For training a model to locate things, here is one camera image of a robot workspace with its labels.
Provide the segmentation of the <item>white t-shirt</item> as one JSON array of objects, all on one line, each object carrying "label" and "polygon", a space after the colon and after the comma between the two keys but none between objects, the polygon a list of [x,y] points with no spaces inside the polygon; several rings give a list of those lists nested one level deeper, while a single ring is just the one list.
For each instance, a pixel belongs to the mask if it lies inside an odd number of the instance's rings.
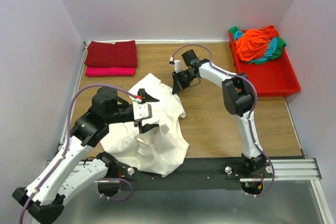
[{"label": "white t-shirt", "polygon": [[186,117],[186,112],[172,88],[153,74],[147,74],[130,92],[136,93],[140,88],[158,99],[151,104],[152,117],[143,124],[157,123],[158,126],[140,134],[132,122],[111,124],[108,135],[100,144],[118,161],[139,171],[166,177],[183,164],[189,148],[179,123],[180,118]]}]

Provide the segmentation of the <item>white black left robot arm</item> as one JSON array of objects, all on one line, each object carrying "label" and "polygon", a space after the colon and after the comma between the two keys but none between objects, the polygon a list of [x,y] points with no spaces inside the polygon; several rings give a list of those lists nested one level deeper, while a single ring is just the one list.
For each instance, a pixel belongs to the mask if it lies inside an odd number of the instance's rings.
[{"label": "white black left robot arm", "polygon": [[25,212],[40,223],[53,223],[65,206],[95,180],[112,179],[119,163],[107,152],[98,154],[92,164],[72,174],[78,163],[86,157],[109,133],[110,124],[133,122],[140,133],[146,133],[157,124],[142,124],[152,117],[152,102],[158,99],[144,89],[137,94],[124,91],[132,103],[118,96],[121,88],[98,84],[91,107],[73,126],[68,110],[66,141],[44,171],[27,187],[16,188],[12,197],[22,206],[19,223]]}]

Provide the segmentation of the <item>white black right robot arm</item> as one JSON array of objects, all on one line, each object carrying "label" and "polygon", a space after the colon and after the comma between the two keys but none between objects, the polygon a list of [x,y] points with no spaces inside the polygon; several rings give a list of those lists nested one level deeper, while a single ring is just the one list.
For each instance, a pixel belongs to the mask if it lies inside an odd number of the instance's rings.
[{"label": "white black right robot arm", "polygon": [[243,144],[242,173],[255,177],[267,164],[267,158],[260,145],[254,122],[257,92],[246,74],[236,74],[219,68],[209,59],[200,60],[194,50],[182,54],[183,61],[170,58],[174,66],[173,94],[191,86],[194,79],[206,79],[222,89],[224,106],[236,119]]}]

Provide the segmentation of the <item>pink folded t-shirt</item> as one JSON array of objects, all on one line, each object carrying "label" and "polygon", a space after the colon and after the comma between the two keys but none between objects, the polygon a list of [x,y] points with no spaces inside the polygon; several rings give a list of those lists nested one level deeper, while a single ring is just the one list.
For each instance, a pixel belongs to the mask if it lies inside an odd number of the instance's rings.
[{"label": "pink folded t-shirt", "polygon": [[123,76],[133,76],[135,74],[136,68],[94,68],[87,67],[85,76],[87,77],[123,77]]}]

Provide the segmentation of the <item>dark red folded t-shirt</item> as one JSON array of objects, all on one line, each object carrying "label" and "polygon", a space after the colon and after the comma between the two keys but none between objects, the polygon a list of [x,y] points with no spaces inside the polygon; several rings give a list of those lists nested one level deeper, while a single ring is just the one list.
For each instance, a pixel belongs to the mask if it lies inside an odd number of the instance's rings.
[{"label": "dark red folded t-shirt", "polygon": [[135,41],[114,44],[92,41],[88,46],[85,65],[93,68],[136,68],[138,57]]}]

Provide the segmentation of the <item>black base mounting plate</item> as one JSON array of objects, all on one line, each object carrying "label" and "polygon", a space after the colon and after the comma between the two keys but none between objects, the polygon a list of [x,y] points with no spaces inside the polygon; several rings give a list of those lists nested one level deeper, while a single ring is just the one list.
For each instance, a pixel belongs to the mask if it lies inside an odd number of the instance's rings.
[{"label": "black base mounting plate", "polygon": [[117,177],[120,171],[121,177],[132,185],[133,191],[243,189],[250,194],[259,195],[263,179],[272,177],[271,172],[266,171],[268,166],[267,161],[261,160],[256,167],[250,167],[242,157],[187,158],[179,168],[164,178],[137,169],[133,175],[129,175],[128,167],[122,164],[108,172],[107,177]]}]

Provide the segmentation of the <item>red plastic bin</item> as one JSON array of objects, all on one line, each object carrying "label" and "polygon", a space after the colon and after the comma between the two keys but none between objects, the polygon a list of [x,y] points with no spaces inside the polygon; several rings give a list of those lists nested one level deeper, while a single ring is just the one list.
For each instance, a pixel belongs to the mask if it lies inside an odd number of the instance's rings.
[{"label": "red plastic bin", "polygon": [[279,58],[256,65],[239,59],[232,34],[229,34],[229,47],[236,72],[248,75],[259,97],[287,97],[300,92],[301,87],[285,49]]}]

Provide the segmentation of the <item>aluminium left side rail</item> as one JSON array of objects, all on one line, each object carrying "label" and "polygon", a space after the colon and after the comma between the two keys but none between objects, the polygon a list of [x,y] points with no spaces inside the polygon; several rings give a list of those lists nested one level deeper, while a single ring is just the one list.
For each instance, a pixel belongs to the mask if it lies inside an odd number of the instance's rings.
[{"label": "aluminium left side rail", "polygon": [[80,64],[80,67],[79,67],[79,70],[78,70],[78,74],[77,74],[75,86],[74,86],[74,89],[73,89],[73,92],[72,92],[72,96],[70,98],[70,105],[69,105],[68,110],[66,112],[65,125],[64,125],[64,129],[62,131],[61,138],[60,138],[58,146],[57,146],[57,152],[56,152],[56,154],[59,152],[59,150],[62,148],[62,146],[67,141],[67,134],[68,134],[67,132],[68,132],[68,128],[69,128],[68,124],[71,121],[71,117],[72,117],[72,114],[73,114],[73,108],[74,108],[74,104],[75,104],[75,102],[72,102],[72,100],[73,100],[74,96],[76,95],[76,93],[79,90],[80,81],[81,81],[83,69],[84,69],[84,66],[85,66],[85,60],[86,60],[87,53],[88,53],[88,49],[87,48],[89,47],[90,43],[91,43],[90,41],[85,41],[83,43],[84,44],[84,48],[83,48],[82,60],[81,60],[81,64]]}]

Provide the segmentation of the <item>aluminium frame rail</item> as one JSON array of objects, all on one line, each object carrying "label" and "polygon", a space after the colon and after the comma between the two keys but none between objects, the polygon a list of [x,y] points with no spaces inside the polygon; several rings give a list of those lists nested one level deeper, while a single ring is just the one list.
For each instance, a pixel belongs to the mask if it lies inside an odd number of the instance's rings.
[{"label": "aluminium frame rail", "polygon": [[[315,159],[275,159],[272,161],[275,169],[275,180],[321,180],[321,174]],[[80,162],[68,175],[72,177],[83,169],[84,162]],[[263,172],[264,180],[271,181],[270,165]]]}]

